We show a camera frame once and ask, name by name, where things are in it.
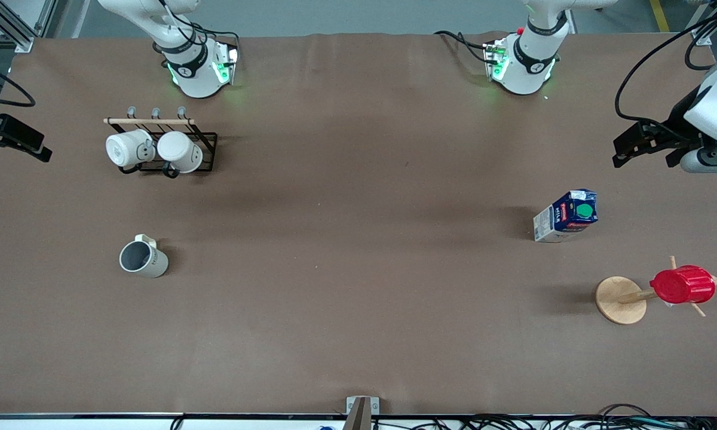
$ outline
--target brown table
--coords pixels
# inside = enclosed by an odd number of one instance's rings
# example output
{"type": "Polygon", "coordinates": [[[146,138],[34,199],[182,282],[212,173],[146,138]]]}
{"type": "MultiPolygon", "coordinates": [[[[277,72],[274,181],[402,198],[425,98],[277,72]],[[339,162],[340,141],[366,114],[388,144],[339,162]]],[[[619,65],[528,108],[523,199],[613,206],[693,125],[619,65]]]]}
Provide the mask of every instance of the brown table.
{"type": "MultiPolygon", "coordinates": [[[[388,413],[717,414],[717,295],[706,318],[653,302],[631,327],[592,299],[670,254],[717,274],[717,175],[610,160],[615,90],[664,38],[570,36],[532,96],[438,36],[250,39],[238,87],[208,100],[148,39],[36,41],[12,77],[37,106],[6,111],[54,154],[0,150],[0,411],[328,413],[372,394],[388,413]],[[117,171],[102,119],[131,105],[186,106],[222,136],[216,171],[117,171]],[[534,243],[572,188],[599,193],[600,222],[534,243]],[[119,269],[140,232],[166,276],[119,269]]],[[[686,43],[624,110],[665,117],[697,85],[686,43]]]]}

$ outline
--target white mug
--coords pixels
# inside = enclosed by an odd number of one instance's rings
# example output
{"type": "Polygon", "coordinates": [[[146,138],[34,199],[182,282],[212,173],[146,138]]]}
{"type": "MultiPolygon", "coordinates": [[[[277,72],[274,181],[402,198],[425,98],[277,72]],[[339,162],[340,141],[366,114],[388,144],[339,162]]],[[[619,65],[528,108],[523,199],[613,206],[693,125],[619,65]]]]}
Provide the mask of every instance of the white mug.
{"type": "Polygon", "coordinates": [[[157,152],[170,166],[180,173],[191,173],[202,164],[202,149],[180,131],[168,131],[157,142],[157,152]]]}
{"type": "Polygon", "coordinates": [[[157,250],[156,240],[139,234],[120,251],[120,267],[126,272],[156,278],[167,270],[167,256],[157,250]]]}
{"type": "Polygon", "coordinates": [[[151,135],[140,129],[106,138],[106,153],[121,168],[152,161],[156,152],[151,135]]]}

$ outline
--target mug rack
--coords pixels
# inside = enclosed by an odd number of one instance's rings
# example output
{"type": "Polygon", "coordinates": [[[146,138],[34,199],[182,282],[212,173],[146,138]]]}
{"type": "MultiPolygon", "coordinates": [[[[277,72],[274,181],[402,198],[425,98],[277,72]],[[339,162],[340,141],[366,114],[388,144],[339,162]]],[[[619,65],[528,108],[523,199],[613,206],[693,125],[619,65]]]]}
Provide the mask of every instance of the mug rack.
{"type": "MultiPolygon", "coordinates": [[[[152,139],[152,145],[156,145],[160,137],[169,131],[181,131],[196,144],[202,143],[203,158],[202,164],[195,171],[213,171],[215,165],[215,155],[217,149],[217,133],[206,133],[198,128],[197,123],[194,119],[186,116],[186,108],[181,106],[178,108],[177,119],[161,119],[159,108],[154,108],[151,111],[150,119],[138,119],[135,116],[135,106],[127,108],[126,118],[105,118],[104,123],[111,125],[117,133],[126,133],[123,125],[129,125],[133,128],[140,129],[149,133],[152,139]]],[[[121,168],[118,167],[119,171],[124,174],[131,174],[137,171],[148,171],[157,172],[160,171],[170,179],[178,177],[179,172],[170,168],[170,161],[165,161],[160,158],[157,154],[153,161],[145,161],[143,163],[135,164],[132,168],[121,168]]]]}

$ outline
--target rack foot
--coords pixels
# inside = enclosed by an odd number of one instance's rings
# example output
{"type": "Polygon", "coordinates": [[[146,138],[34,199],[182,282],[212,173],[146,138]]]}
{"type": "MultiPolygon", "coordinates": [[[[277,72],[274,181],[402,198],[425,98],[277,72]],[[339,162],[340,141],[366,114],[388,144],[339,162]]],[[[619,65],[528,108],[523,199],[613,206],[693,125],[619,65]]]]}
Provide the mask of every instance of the rack foot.
{"type": "Polygon", "coordinates": [[[634,324],[642,320],[648,305],[645,300],[635,303],[619,303],[622,296],[642,289],[633,281],[621,276],[612,276],[602,280],[595,290],[595,303],[598,310],[610,322],[616,324],[634,324]]]}

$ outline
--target blue carton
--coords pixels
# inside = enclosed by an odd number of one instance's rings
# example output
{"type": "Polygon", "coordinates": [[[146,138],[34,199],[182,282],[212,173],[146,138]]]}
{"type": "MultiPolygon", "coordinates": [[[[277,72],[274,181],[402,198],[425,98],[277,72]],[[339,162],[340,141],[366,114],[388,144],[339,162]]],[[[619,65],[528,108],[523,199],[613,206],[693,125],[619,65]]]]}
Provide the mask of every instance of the blue carton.
{"type": "Polygon", "coordinates": [[[565,242],[597,221],[597,193],[571,190],[534,217],[534,241],[565,242]]]}

